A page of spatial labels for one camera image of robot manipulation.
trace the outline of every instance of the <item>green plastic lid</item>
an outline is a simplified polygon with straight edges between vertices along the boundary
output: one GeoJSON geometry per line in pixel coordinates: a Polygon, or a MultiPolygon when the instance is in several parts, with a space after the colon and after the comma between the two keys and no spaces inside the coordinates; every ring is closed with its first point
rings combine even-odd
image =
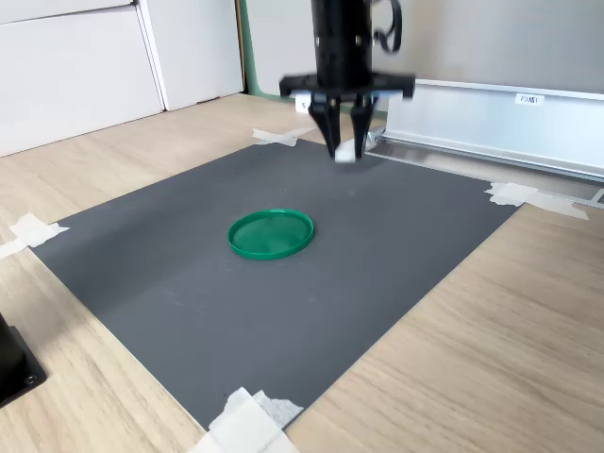
{"type": "Polygon", "coordinates": [[[276,260],[299,252],[312,241],[314,225],[297,210],[260,210],[228,230],[235,253],[251,260],[276,260]]]}

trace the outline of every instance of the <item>white sticker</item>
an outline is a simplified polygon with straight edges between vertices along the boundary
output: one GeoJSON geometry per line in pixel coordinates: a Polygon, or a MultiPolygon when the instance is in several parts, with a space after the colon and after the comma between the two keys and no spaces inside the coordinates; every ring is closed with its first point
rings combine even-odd
{"type": "Polygon", "coordinates": [[[310,94],[297,94],[295,96],[295,111],[308,113],[310,107],[310,94]]]}
{"type": "Polygon", "coordinates": [[[520,92],[516,95],[516,104],[522,104],[523,106],[540,107],[544,102],[545,96],[541,94],[522,94],[520,92]]]}

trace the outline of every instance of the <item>wood grain surface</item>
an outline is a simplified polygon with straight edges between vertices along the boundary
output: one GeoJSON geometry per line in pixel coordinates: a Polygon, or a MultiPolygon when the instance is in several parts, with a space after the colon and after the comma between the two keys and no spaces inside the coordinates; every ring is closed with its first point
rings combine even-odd
{"type": "MultiPolygon", "coordinates": [[[[0,243],[27,212],[55,222],[246,147],[252,127],[305,126],[235,95],[2,158],[0,243]]],[[[604,451],[604,211],[585,210],[516,212],[304,412],[294,444],[604,451]]],[[[203,435],[29,250],[0,260],[0,311],[49,374],[0,410],[1,452],[186,452],[203,435]]]]}

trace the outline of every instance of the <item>gray foam board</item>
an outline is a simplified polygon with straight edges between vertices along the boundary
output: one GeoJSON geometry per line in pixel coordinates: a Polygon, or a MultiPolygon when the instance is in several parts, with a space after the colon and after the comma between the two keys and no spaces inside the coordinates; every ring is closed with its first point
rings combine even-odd
{"type": "Polygon", "coordinates": [[[34,252],[207,428],[241,386],[310,406],[516,211],[489,187],[255,145],[63,219],[34,252]],[[307,213],[314,240],[283,260],[235,255],[231,224],[270,208],[307,213]]]}

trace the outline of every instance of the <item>white tape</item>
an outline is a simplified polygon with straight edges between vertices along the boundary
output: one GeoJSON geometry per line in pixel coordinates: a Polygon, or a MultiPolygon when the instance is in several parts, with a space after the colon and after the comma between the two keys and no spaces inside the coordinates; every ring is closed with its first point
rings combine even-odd
{"type": "Polygon", "coordinates": [[[604,189],[600,189],[592,198],[592,203],[596,203],[597,205],[604,205],[604,189]]]}
{"type": "Polygon", "coordinates": [[[37,247],[68,229],[56,223],[47,225],[35,215],[28,213],[10,227],[17,239],[0,245],[0,260],[28,246],[37,247]]]}
{"type": "Polygon", "coordinates": [[[301,411],[291,401],[264,392],[252,397],[242,387],[190,453],[298,453],[282,429],[301,411]]]}
{"type": "Polygon", "coordinates": [[[491,201],[497,203],[497,205],[520,206],[523,203],[529,203],[542,210],[551,210],[558,214],[589,220],[587,214],[575,208],[571,200],[540,193],[533,187],[521,186],[520,184],[492,182],[491,186],[491,189],[485,192],[492,195],[491,201]]]}
{"type": "Polygon", "coordinates": [[[287,146],[295,146],[298,141],[298,137],[311,132],[314,129],[316,129],[316,127],[294,129],[286,132],[285,134],[273,134],[272,132],[266,132],[265,130],[254,129],[252,137],[260,139],[260,142],[256,144],[281,143],[287,146]]]}

